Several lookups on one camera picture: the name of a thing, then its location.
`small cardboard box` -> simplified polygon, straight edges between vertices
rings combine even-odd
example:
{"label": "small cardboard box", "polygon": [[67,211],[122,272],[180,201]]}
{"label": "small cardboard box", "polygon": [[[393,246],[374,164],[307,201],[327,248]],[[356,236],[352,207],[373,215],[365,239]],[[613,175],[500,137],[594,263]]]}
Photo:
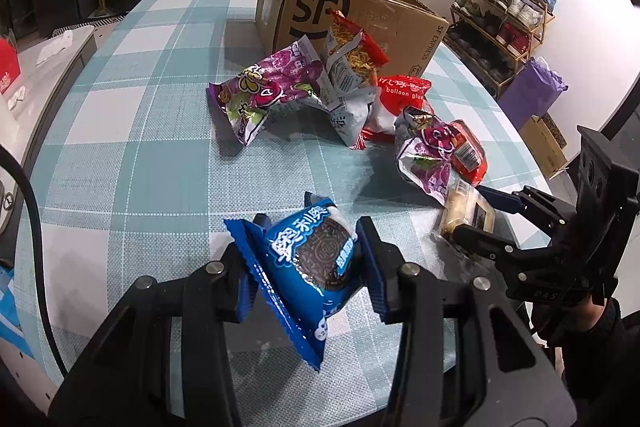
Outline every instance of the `small cardboard box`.
{"label": "small cardboard box", "polygon": [[258,0],[255,21],[265,51],[306,34],[320,53],[333,21],[330,9],[341,10],[384,49],[389,62],[381,76],[420,76],[449,27],[418,0]]}
{"label": "small cardboard box", "polygon": [[542,118],[529,118],[520,129],[520,136],[547,180],[566,164],[562,148]]}

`sf express box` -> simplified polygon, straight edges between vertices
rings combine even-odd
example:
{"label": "sf express box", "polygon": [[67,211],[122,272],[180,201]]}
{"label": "sf express box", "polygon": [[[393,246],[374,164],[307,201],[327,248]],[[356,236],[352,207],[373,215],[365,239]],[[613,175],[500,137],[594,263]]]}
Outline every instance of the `sf express box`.
{"label": "sf express box", "polygon": [[362,26],[384,49],[389,62],[380,75],[420,76],[449,23],[418,0],[258,0],[255,21],[268,54],[302,35],[318,54],[334,18],[330,9]]}

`purple snack bag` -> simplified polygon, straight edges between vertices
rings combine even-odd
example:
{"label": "purple snack bag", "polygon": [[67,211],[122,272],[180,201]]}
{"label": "purple snack bag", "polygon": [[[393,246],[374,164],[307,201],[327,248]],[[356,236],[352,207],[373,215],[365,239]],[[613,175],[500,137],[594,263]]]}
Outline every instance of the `purple snack bag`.
{"label": "purple snack bag", "polygon": [[396,165],[400,175],[439,204],[447,200],[452,132],[434,114],[407,107],[396,121]]}
{"label": "purple snack bag", "polygon": [[254,140],[267,116],[286,103],[309,97],[325,106],[339,103],[307,36],[223,84],[209,84],[207,91],[244,146]]}

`red shoe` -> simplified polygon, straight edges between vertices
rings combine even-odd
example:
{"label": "red shoe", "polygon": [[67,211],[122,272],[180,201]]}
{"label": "red shoe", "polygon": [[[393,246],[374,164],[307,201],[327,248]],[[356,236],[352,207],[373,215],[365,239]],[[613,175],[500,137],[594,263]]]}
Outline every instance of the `red shoe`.
{"label": "red shoe", "polygon": [[495,36],[495,40],[500,42],[503,46],[507,46],[513,39],[513,32],[515,28],[512,24],[505,22],[500,28],[500,32]]}
{"label": "red shoe", "polygon": [[513,39],[511,39],[507,49],[516,57],[521,57],[529,49],[529,36],[514,28]]}

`blue snack package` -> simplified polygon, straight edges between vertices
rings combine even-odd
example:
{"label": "blue snack package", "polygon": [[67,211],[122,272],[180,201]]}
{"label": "blue snack package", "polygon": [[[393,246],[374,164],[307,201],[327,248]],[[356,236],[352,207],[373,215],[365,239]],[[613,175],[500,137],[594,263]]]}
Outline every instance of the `blue snack package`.
{"label": "blue snack package", "polygon": [[273,225],[266,216],[225,225],[300,357],[319,371],[327,318],[362,287],[360,249],[331,199],[306,193],[305,204]]}

